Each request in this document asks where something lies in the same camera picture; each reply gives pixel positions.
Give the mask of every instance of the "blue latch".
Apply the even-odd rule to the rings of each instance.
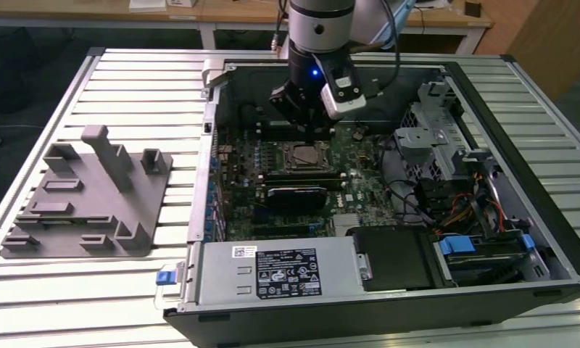
[[[530,234],[522,235],[522,242],[524,243],[524,247],[527,250],[531,250],[535,248],[535,241],[532,240],[532,237]]]
[[[475,252],[475,246],[468,236],[451,236],[444,237],[438,243],[443,255],[458,254],[460,252]]]
[[[156,285],[175,285],[176,270],[160,270],[156,272]]]

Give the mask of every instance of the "barcode sticker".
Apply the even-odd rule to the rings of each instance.
[[[255,257],[256,246],[232,246],[232,257]]]

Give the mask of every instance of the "metal bracket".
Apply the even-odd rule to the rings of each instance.
[[[205,88],[212,88],[225,81],[225,59],[207,59],[203,67],[203,82]]]
[[[486,149],[459,150],[452,156],[452,164],[455,168],[454,174],[466,174],[470,165],[479,164],[492,157],[492,152]]]

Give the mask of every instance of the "wooden table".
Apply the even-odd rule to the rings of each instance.
[[[192,8],[168,7],[165,12],[129,13],[128,0],[0,0],[0,25],[60,28],[197,29],[204,49],[215,49],[215,30],[275,30],[276,0],[199,0]],[[472,54],[488,17],[475,18],[450,9],[411,14],[406,34],[455,35],[464,39],[459,54]]]

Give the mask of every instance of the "motherboard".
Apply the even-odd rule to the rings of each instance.
[[[228,133],[219,148],[227,240],[343,236],[352,227],[395,225],[378,163],[387,136],[348,123],[307,144],[272,140],[292,138],[273,128]]]

